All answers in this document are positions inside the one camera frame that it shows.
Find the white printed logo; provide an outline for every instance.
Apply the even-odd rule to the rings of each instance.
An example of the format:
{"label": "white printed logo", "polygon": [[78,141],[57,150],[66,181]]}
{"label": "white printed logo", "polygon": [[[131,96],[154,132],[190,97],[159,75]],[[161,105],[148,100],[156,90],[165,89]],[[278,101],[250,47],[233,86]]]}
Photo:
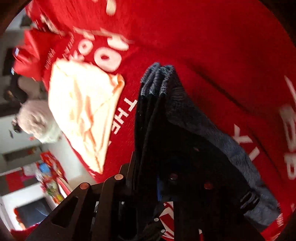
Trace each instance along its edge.
{"label": "white printed logo", "polygon": [[113,49],[98,48],[94,53],[94,61],[104,71],[114,72],[121,64],[121,55]]}
{"label": "white printed logo", "polygon": [[[137,104],[137,100],[134,100],[133,102],[131,102],[129,99],[124,98],[124,102],[127,103],[130,107],[128,108],[128,111],[131,112],[133,110],[133,108],[136,106]],[[121,125],[123,125],[124,121],[122,120],[122,117],[128,117],[129,114],[126,113],[124,110],[122,110],[121,108],[117,109],[120,114],[119,115],[114,115],[114,121],[113,121],[113,125],[112,125],[112,131],[114,132],[114,134],[116,135],[121,127]]]}
{"label": "white printed logo", "polygon": [[[296,104],[296,91],[293,86],[293,83],[287,76],[285,76],[285,81],[288,85],[288,88],[292,94],[294,103]],[[296,114],[291,105],[284,105],[279,110],[280,116],[284,123],[284,130],[287,140],[288,149],[290,152],[296,150]],[[284,160],[287,165],[287,174],[290,180],[296,178],[296,154],[295,153],[286,153],[284,155]]]}
{"label": "white printed logo", "polygon": [[[250,137],[248,136],[240,136],[240,128],[234,124],[234,136],[232,137],[238,144],[240,143],[253,143]],[[253,161],[258,155],[260,151],[258,147],[255,147],[251,153],[249,154],[249,158]]]}
{"label": "white printed logo", "polygon": [[84,61],[84,56],[81,54],[78,54],[77,51],[75,50],[73,53],[73,56],[70,54],[69,60],[74,60],[77,62],[83,62]]}

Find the red fabric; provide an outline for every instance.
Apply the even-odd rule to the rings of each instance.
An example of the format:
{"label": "red fabric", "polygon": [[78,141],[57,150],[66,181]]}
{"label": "red fabric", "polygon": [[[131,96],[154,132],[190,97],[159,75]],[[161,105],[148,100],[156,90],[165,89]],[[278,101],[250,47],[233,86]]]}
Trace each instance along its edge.
{"label": "red fabric", "polygon": [[12,172],[5,175],[5,179],[8,185],[9,192],[14,192],[24,188],[20,172]]}
{"label": "red fabric", "polygon": [[166,232],[163,235],[163,239],[167,241],[172,241],[175,238],[173,202],[165,202],[163,205],[165,209],[159,216],[159,219],[166,230]]}
{"label": "red fabric", "polygon": [[42,79],[43,68],[50,47],[61,39],[57,34],[42,33],[37,29],[25,30],[24,44],[14,51],[15,63],[13,66],[17,74]]}
{"label": "red fabric", "polygon": [[15,238],[16,241],[25,241],[26,238],[38,227],[38,224],[35,224],[29,227],[26,230],[10,230],[10,233]]}
{"label": "red fabric", "polygon": [[[280,232],[296,203],[296,193],[291,191],[295,190],[296,181],[288,177],[287,172],[293,170],[287,169],[284,157],[294,153],[295,148],[288,148],[279,114],[284,105],[295,110],[293,91],[289,90],[284,76],[296,86],[296,51],[268,9],[257,0],[227,3],[218,0],[215,4],[189,0],[173,0],[170,4],[164,0],[157,4],[116,0],[116,12],[109,16],[107,1],[38,3],[59,29],[73,31],[74,26],[92,30],[76,29],[90,38],[91,33],[95,34],[93,48],[85,56],[78,49],[84,39],[82,35],[73,34],[70,40],[63,38],[52,47],[55,54],[50,64],[56,58],[68,59],[76,55],[96,64],[94,53],[98,48],[112,49],[104,37],[112,33],[120,34],[129,45],[127,51],[116,50],[122,60],[114,72],[122,74],[126,82],[118,108],[128,116],[121,116],[121,122],[114,122],[103,175],[89,170],[77,155],[96,181],[102,182],[116,174],[120,166],[130,160],[136,108],[130,109],[130,103],[137,99],[141,76],[154,62],[172,64],[193,102],[219,129],[237,137],[253,158],[282,211],[262,235],[272,239]],[[47,87],[49,77],[50,66],[43,75]],[[295,135],[293,124],[294,120],[291,138]]]}
{"label": "red fabric", "polygon": [[46,30],[47,26],[40,19],[42,15],[41,9],[37,1],[32,0],[26,7],[27,16],[36,24],[37,28],[40,30]]}

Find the folded garment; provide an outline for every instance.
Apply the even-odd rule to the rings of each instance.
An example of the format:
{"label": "folded garment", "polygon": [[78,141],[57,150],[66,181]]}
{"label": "folded garment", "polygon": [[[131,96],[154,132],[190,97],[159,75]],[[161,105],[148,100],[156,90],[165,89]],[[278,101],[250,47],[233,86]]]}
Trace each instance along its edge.
{"label": "folded garment", "polygon": [[[296,179],[290,179],[289,175],[293,172],[292,158],[285,158],[295,150],[288,148],[285,124],[279,115],[281,107],[287,104],[295,110],[284,76],[296,86],[296,48],[272,12],[257,0],[228,1],[227,4],[224,0],[174,0],[170,4],[167,1],[158,1],[158,4],[116,1],[113,17],[106,14],[106,1],[86,4],[83,0],[73,0],[71,6],[66,4],[69,0],[31,3],[40,7],[34,14],[38,25],[44,15],[57,29],[72,31],[71,40],[59,36],[58,44],[51,46],[53,57],[50,54],[50,62],[42,70],[46,86],[49,86],[51,64],[56,58],[77,57],[96,64],[96,49],[106,47],[117,51],[114,42],[119,36],[128,44],[127,51],[117,51],[122,61],[116,73],[124,76],[126,85],[118,107],[129,116],[122,117],[124,124],[115,120],[117,126],[110,136],[112,143],[108,147],[104,174],[89,169],[75,152],[97,182],[117,174],[120,166],[130,160],[140,84],[136,80],[156,61],[171,63],[191,100],[217,128],[229,136],[249,138],[241,139],[239,144],[252,157],[281,206],[277,222],[263,234],[269,241],[274,239],[287,224],[296,203],[296,192],[293,192]],[[84,51],[80,52],[81,46],[91,33],[93,48],[84,55]]]}
{"label": "folded garment", "polygon": [[117,102],[124,87],[120,74],[75,61],[53,65],[49,107],[72,147],[94,171],[103,173]]}
{"label": "folded garment", "polygon": [[[183,178],[195,174],[196,182],[192,188],[199,186],[201,178],[198,176],[210,177],[216,181],[216,186],[226,187],[226,198],[257,230],[263,231],[268,227],[280,214],[277,200],[243,148],[218,130],[194,106],[174,67],[153,64],[142,77],[141,84],[135,126],[136,190],[142,194],[147,185],[153,188],[156,178],[163,176],[157,173],[159,168],[171,168],[172,160],[177,158],[175,171],[186,173]],[[194,173],[189,175],[194,165],[198,168],[195,167]],[[181,199],[188,195],[186,185],[184,190],[187,191],[181,191]]]}
{"label": "folded garment", "polygon": [[42,143],[57,142],[62,134],[46,100],[26,101],[18,113],[17,123]]}

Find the dark blue fabric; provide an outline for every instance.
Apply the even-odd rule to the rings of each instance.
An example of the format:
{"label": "dark blue fabric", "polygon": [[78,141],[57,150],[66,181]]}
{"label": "dark blue fabric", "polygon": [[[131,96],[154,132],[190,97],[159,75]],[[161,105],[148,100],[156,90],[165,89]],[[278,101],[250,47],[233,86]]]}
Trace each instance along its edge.
{"label": "dark blue fabric", "polygon": [[[249,192],[240,196],[242,202],[241,209],[243,210],[246,206],[255,203],[255,206],[251,210],[247,210],[244,216],[256,228],[260,227],[258,228],[259,230],[262,230],[262,227],[269,226],[280,214],[277,200],[261,180],[259,172],[244,149],[230,136],[218,130],[188,98],[174,67],[171,65],[161,66],[159,63],[154,63],[141,78],[141,83],[140,98],[142,100],[147,99],[149,101],[151,96],[154,99],[164,96],[164,111],[169,123],[204,138],[208,142],[208,147],[213,145],[227,157],[228,162],[241,173],[250,187]],[[148,116],[145,117],[146,124],[144,126],[148,126],[150,118],[152,118],[152,115]],[[209,150],[208,147],[201,146],[196,146],[196,148]],[[213,161],[213,168],[215,168],[214,163],[219,165],[217,161],[219,160]],[[221,175],[232,175],[232,173],[227,171],[227,168],[223,170],[223,165],[220,172]]]}

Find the white printed letter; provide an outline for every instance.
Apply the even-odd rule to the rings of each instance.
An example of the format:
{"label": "white printed letter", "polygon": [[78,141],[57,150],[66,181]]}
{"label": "white printed letter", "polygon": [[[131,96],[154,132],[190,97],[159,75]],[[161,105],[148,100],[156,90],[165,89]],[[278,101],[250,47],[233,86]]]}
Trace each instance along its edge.
{"label": "white printed letter", "polygon": [[258,147],[255,147],[252,152],[249,154],[249,158],[251,161],[253,161],[258,155],[260,154],[260,151]]}
{"label": "white printed letter", "polygon": [[239,136],[240,128],[234,124],[234,136],[232,137],[238,144],[239,143],[253,143],[250,137],[248,136]]}
{"label": "white printed letter", "polygon": [[296,178],[296,154],[286,154],[284,157],[287,164],[288,178],[294,180]]}
{"label": "white printed letter", "polygon": [[137,104],[138,101],[137,100],[134,100],[133,102],[131,102],[129,99],[124,98],[124,102],[126,102],[126,103],[128,103],[130,105],[128,111],[132,111],[133,108],[136,106],[136,104]]}
{"label": "white printed letter", "polygon": [[[291,92],[294,103],[296,104],[296,91],[293,86],[293,83],[291,80],[288,79],[287,76],[285,76],[285,81],[286,81],[288,88]],[[296,131],[295,131],[296,115],[295,115],[295,111],[293,110],[292,106],[285,105],[279,110],[279,113],[280,113],[281,118],[284,122],[284,130],[285,130],[285,135],[286,135],[286,140],[287,140],[289,151],[294,151],[294,150],[296,150]]]}
{"label": "white printed letter", "polygon": [[118,108],[118,111],[120,112],[119,115],[114,115],[114,119],[117,120],[121,125],[124,123],[124,121],[121,119],[121,117],[124,115],[125,117],[128,117],[128,113],[126,113],[121,108]]}
{"label": "white printed letter", "polygon": [[78,44],[78,50],[79,50],[79,52],[82,54],[82,55],[88,55],[90,52],[91,52],[91,50],[92,50],[92,48],[93,48],[93,44],[92,44],[92,42],[90,41],[90,40],[88,40],[88,39],[83,39],[83,40],[81,40],[80,42],[79,42],[79,44]]}
{"label": "white printed letter", "polygon": [[70,54],[69,55],[69,60],[74,60],[77,62],[83,62],[84,61],[84,57],[81,54],[78,54],[77,51],[75,50],[73,53],[73,56]]}
{"label": "white printed letter", "polygon": [[102,70],[114,72],[121,63],[121,55],[113,49],[101,47],[95,51],[94,61]]}
{"label": "white printed letter", "polygon": [[116,121],[113,121],[111,130],[114,131],[115,135],[118,133],[119,129],[120,129],[120,125]]}

